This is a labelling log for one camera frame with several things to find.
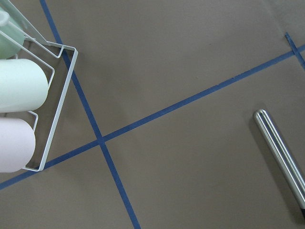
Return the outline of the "pale mint cup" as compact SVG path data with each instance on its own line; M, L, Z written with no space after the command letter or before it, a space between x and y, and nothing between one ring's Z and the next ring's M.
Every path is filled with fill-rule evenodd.
M0 111L32 111L41 107L48 95L44 71L28 59L0 61Z

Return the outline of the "pale pink cup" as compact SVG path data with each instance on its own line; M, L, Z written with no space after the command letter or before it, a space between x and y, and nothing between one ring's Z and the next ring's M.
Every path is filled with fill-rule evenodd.
M0 119L0 171L12 173L31 160L36 145L32 127L22 119Z

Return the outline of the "steel muddler with black tip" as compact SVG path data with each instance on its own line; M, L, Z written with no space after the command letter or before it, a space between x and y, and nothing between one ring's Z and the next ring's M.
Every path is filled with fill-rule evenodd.
M290 153L271 115L266 110L259 109L253 113L253 119L304 215L305 176Z

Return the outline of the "sage green cup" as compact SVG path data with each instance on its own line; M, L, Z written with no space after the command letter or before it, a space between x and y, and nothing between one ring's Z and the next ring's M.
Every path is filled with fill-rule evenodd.
M24 43L24 34L14 27L10 26L8 23L3 25L3 20L7 19L7 16L4 16L6 12L3 8L0 8L0 31L8 35L14 41L23 45ZM13 42L9 41L2 34L0 35L0 58L8 59L20 51L20 47Z

